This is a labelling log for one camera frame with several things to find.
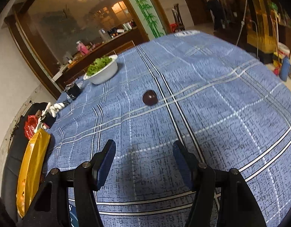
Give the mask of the wooden counter cabinet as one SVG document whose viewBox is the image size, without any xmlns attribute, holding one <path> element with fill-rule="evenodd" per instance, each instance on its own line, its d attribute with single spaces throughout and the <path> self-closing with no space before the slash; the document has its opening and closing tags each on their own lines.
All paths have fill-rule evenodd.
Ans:
<svg viewBox="0 0 291 227">
<path fill-rule="evenodd" d="M 57 79 L 56 83 L 59 87 L 64 89 L 67 84 L 73 82 L 77 77 L 84 75 L 87 72 L 89 65 L 92 64 L 95 59 L 110 56 L 112 54 L 121 54 L 135 45 L 148 41 L 148 39 L 142 36 L 140 30 L 135 27 L 131 31 L 122 33 L 107 43 L 101 44 L 88 55 L 82 56 L 77 63 L 63 72 L 61 77 Z"/>
</svg>

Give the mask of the dark plum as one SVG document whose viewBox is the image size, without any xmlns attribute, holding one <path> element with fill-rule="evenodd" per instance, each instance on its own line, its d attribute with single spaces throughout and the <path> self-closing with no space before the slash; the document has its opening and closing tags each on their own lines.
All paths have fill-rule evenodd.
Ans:
<svg viewBox="0 0 291 227">
<path fill-rule="evenodd" d="M 155 91 L 148 90 L 143 94 L 142 101 L 147 106 L 153 106 L 158 103 L 158 97 Z"/>
</svg>

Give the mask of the blue plaid tablecloth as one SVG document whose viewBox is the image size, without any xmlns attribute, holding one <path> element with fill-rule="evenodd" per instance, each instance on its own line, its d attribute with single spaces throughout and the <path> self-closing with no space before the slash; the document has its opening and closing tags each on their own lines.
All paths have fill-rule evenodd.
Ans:
<svg viewBox="0 0 291 227">
<path fill-rule="evenodd" d="M 194 193 L 173 156 L 180 140 L 211 168 L 237 168 L 267 226 L 291 208 L 291 91 L 258 59 L 190 30 L 131 48 L 50 128 L 43 172 L 76 168 L 109 139 L 116 155 L 96 202 L 105 226 L 184 226 Z M 153 90 L 158 103 L 147 106 Z"/>
</svg>

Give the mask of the white bowl of greens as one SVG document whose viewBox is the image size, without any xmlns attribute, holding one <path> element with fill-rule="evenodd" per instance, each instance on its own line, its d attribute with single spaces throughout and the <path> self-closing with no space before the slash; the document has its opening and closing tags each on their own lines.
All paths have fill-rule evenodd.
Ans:
<svg viewBox="0 0 291 227">
<path fill-rule="evenodd" d="M 83 80 L 88 80 L 92 84 L 100 85 L 111 79 L 118 70 L 118 56 L 116 54 L 97 58 L 89 65 Z"/>
</svg>

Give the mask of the pink bottle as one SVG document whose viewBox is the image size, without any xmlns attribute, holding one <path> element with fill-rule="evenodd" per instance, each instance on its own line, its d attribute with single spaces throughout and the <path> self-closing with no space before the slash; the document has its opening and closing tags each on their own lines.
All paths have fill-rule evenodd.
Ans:
<svg viewBox="0 0 291 227">
<path fill-rule="evenodd" d="M 77 44 L 77 50 L 82 54 L 82 55 L 88 55 L 89 50 L 88 48 L 79 40 L 76 42 Z"/>
</svg>

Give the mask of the red plastic bag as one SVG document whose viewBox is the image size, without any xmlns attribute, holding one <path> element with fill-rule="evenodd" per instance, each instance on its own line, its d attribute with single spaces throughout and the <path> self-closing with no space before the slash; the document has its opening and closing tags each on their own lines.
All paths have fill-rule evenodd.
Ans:
<svg viewBox="0 0 291 227">
<path fill-rule="evenodd" d="M 29 115 L 27 121 L 24 124 L 25 137 L 30 140 L 35 134 L 35 129 L 38 125 L 38 117 L 36 115 Z"/>
</svg>

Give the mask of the yellow tray white bottom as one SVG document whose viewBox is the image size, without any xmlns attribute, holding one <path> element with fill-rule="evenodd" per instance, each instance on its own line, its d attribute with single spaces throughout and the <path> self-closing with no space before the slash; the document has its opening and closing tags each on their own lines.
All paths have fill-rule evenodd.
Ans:
<svg viewBox="0 0 291 227">
<path fill-rule="evenodd" d="M 21 218 L 27 213 L 38 191 L 50 137 L 50 134 L 45 130 L 39 129 L 27 144 L 18 176 L 16 193 L 16 207 Z"/>
</svg>

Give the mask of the black container on table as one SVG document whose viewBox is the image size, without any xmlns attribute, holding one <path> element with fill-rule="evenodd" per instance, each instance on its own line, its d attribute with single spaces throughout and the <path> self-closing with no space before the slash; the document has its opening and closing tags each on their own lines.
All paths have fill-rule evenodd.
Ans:
<svg viewBox="0 0 291 227">
<path fill-rule="evenodd" d="M 71 100 L 75 100 L 81 94 L 81 89 L 75 82 L 73 82 L 71 84 L 66 85 L 65 92 L 67 93 Z"/>
</svg>

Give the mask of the black sofa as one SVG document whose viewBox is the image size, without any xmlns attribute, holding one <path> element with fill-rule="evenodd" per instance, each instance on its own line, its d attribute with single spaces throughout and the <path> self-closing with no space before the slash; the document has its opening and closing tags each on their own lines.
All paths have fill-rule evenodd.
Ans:
<svg viewBox="0 0 291 227">
<path fill-rule="evenodd" d="M 29 115 L 44 110 L 47 103 L 34 103 L 24 115 L 21 115 L 12 131 L 12 141 L 4 165 L 0 197 L 11 219 L 18 222 L 16 207 L 17 182 L 22 159 L 28 144 L 24 134 L 24 125 Z"/>
</svg>

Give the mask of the white gloves pile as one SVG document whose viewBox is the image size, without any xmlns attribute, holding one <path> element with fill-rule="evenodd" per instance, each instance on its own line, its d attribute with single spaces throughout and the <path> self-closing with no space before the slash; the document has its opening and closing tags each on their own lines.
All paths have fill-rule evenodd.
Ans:
<svg viewBox="0 0 291 227">
<path fill-rule="evenodd" d="M 37 133 L 40 129 L 50 129 L 56 121 L 57 114 L 64 108 L 64 103 L 55 103 L 53 105 L 48 103 L 45 110 L 40 112 L 38 124 L 34 129 L 34 133 Z"/>
</svg>

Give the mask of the blue water bottle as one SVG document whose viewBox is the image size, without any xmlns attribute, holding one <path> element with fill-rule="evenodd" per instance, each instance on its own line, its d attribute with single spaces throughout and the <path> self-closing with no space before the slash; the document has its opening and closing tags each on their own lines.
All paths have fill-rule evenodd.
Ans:
<svg viewBox="0 0 291 227">
<path fill-rule="evenodd" d="M 287 81 L 287 78 L 288 78 L 288 75 L 289 75 L 289 72 L 290 72 L 290 68 L 291 68 L 290 60 L 286 56 L 282 60 L 282 66 L 281 66 L 280 73 L 279 73 L 279 77 L 283 82 Z"/>
</svg>

